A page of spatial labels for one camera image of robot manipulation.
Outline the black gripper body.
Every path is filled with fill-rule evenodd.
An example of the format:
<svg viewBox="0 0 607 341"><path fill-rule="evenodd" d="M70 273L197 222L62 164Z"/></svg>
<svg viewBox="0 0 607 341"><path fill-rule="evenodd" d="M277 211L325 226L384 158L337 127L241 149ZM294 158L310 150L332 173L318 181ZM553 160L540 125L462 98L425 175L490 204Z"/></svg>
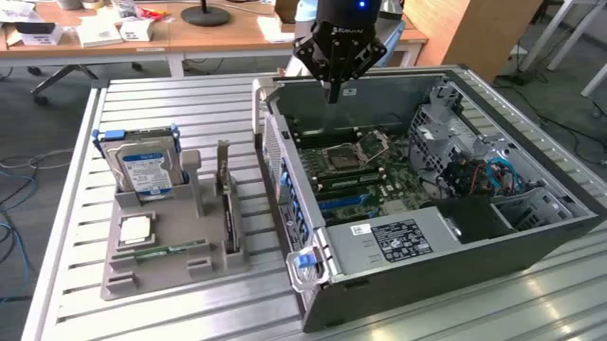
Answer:
<svg viewBox="0 0 607 341"><path fill-rule="evenodd" d="M366 44L376 37L380 1L318 1L316 19L308 35L329 63L333 81L333 46L350 40Z"/></svg>

